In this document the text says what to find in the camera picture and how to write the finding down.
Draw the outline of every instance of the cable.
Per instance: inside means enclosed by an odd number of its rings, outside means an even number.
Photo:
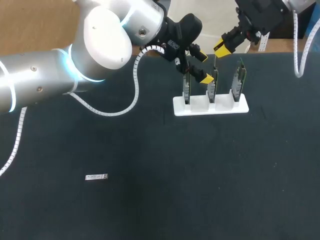
[[[306,41],[301,63],[300,63],[300,70],[298,68],[299,60],[298,60],[298,14],[296,12],[293,12],[293,24],[294,24],[294,41],[293,41],[293,52],[294,52],[294,73],[297,76],[297,78],[301,78],[304,75],[305,72],[305,66],[306,61],[309,53],[309,49],[311,47],[312,41],[314,40],[314,37],[316,36],[316,33],[318,29],[320,28],[320,19],[318,22],[314,25],[312,31],[310,32],[310,35]]]
[[[1,168],[1,170],[0,170],[0,177],[10,167],[11,163],[14,161],[14,159],[16,157],[16,154],[17,154],[17,151],[18,151],[18,148],[19,148],[19,144],[20,144],[22,128],[24,126],[24,120],[25,120],[26,111],[27,111],[27,107],[24,107],[21,110],[20,119],[19,119],[19,125],[18,125],[18,130],[17,130],[17,133],[16,133],[16,137],[15,137],[15,143],[14,143],[14,146],[13,146],[13,150],[12,150],[11,156],[9,157],[8,161],[3,166],[3,168]]]
[[[104,117],[116,117],[116,116],[120,116],[120,115],[128,113],[137,104],[137,101],[139,98],[139,82],[138,82],[139,62],[140,62],[141,58],[143,57],[143,55],[145,55],[147,52],[149,52],[151,50],[158,51],[161,54],[165,53],[165,50],[162,47],[156,46],[156,45],[151,45],[151,46],[147,46],[146,48],[144,48],[139,53],[139,55],[136,57],[135,62],[134,62],[134,66],[133,66],[133,81],[134,81],[134,88],[135,88],[134,99],[133,99],[131,105],[129,107],[127,107],[125,110],[115,112],[115,113],[102,112],[102,111],[99,111],[99,110],[93,108],[92,106],[90,106],[88,103],[86,103],[82,98],[80,98],[75,93],[70,93],[70,95],[73,98],[75,98],[79,103],[81,103],[83,106],[85,106],[87,109],[89,109],[91,112],[98,114],[98,115],[101,115],[101,116],[104,116]]]

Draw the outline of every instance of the white stand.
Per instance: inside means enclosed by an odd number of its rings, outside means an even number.
[[[235,102],[232,92],[215,96],[215,103],[209,102],[208,92],[206,95],[191,96],[190,104],[185,104],[184,96],[173,98],[174,115],[196,116],[217,114],[243,114],[249,112],[245,95],[241,94],[240,102]]]

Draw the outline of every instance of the small metal part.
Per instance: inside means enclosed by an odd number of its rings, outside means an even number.
[[[184,96],[184,103],[186,105],[190,104],[190,92],[191,92],[191,76],[190,73],[187,72],[183,75],[183,96]]]
[[[86,181],[92,181],[92,180],[103,180],[108,179],[109,175],[107,173],[105,174],[95,174],[95,175],[86,175],[85,180]]]
[[[246,75],[247,75],[247,70],[245,68],[244,63],[242,62],[242,60],[238,61],[236,71],[233,77],[232,87],[231,87],[233,99],[236,103],[240,101],[240,97],[244,89]]]
[[[146,34],[147,34],[147,31],[146,31],[145,29],[141,28],[141,29],[139,30],[139,35],[140,35],[141,37],[144,37]]]

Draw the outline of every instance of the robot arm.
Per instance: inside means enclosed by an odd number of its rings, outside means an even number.
[[[175,23],[153,0],[73,0],[80,8],[74,43],[64,49],[0,57],[0,113],[54,96],[87,91],[128,63],[132,44],[157,45],[168,61],[185,60],[188,50],[204,61],[199,46],[202,23],[193,14]],[[182,61],[178,70],[199,82],[210,78]]]
[[[235,0],[239,26],[222,35],[214,47],[217,57],[235,52],[236,48],[248,39],[258,44],[261,35],[266,35],[290,12],[301,13],[315,0]]]

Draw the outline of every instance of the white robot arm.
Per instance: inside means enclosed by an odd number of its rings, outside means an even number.
[[[148,44],[164,22],[152,0],[73,1],[80,20],[71,46],[0,57],[0,113],[87,91],[127,64],[132,44]]]

